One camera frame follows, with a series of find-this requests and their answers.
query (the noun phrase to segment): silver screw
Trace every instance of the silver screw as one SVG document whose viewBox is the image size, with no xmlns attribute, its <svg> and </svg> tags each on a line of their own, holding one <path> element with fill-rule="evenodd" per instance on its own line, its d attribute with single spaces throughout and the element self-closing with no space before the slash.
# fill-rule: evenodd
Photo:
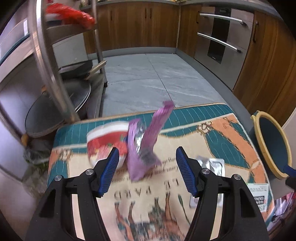
<svg viewBox="0 0 296 241">
<path fill-rule="evenodd" d="M 60 181 L 60 180 L 62 179 L 62 176 L 61 176 L 61 175 L 56 175 L 56 176 L 54 177 L 54 179 L 55 179 L 56 181 Z"/>
<path fill-rule="evenodd" d="M 94 170 L 93 169 L 87 169 L 86 171 L 85 171 L 85 174 L 86 175 L 91 175 L 91 174 L 93 174 L 94 173 Z"/>
<path fill-rule="evenodd" d="M 234 174 L 233 177 L 234 177 L 235 180 L 241 180 L 242 179 L 242 177 L 239 174 Z"/>
<path fill-rule="evenodd" d="M 210 173 L 210 170 L 208 168 L 203 168 L 202 169 L 202 173 L 205 174 L 205 175 L 207 175 L 207 174 Z"/>
</svg>

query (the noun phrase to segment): built-in appliance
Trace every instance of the built-in appliance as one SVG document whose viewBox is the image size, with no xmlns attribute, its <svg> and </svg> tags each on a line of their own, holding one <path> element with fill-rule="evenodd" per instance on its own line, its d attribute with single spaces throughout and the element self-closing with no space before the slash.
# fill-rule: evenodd
<svg viewBox="0 0 296 241">
<path fill-rule="evenodd" d="M 253 13 L 202 7 L 195 59 L 231 90 L 241 71 L 252 34 Z"/>
</svg>

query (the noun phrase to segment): gray tile floor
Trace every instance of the gray tile floor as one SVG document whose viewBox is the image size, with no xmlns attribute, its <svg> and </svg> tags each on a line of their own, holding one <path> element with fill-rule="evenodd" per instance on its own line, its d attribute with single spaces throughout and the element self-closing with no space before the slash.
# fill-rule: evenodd
<svg viewBox="0 0 296 241">
<path fill-rule="evenodd" d="M 176 107 L 225 103 L 196 70 L 175 54 L 134 54 L 105 59 L 108 87 L 103 96 L 102 116 L 156 110 L 164 100 L 170 99 Z"/>
</svg>

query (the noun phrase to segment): red and white container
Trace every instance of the red and white container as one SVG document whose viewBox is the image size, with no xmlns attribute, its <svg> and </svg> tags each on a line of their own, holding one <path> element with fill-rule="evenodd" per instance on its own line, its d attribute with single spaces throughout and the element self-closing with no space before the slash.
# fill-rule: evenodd
<svg viewBox="0 0 296 241">
<path fill-rule="evenodd" d="M 122 167 L 128 152 L 127 137 L 127 121 L 110 122 L 87 133 L 87 152 L 92 167 L 98 161 L 106 159 L 113 147 L 119 150 L 117 169 Z"/>
</svg>

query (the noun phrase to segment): black cabinet handle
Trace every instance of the black cabinet handle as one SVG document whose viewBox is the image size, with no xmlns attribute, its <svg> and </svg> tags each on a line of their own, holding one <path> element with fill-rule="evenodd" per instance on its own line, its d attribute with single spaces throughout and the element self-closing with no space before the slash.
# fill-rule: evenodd
<svg viewBox="0 0 296 241">
<path fill-rule="evenodd" d="M 256 30 L 257 30 L 257 26 L 259 25 L 258 21 L 256 21 L 255 23 L 255 28 L 254 28 L 254 34 L 253 34 L 253 42 L 256 43 Z"/>
<path fill-rule="evenodd" d="M 198 15 L 199 15 L 199 11 L 197 12 L 197 14 L 196 14 L 196 23 L 198 23 L 198 21 L 197 21 L 197 17 L 198 17 Z"/>
</svg>

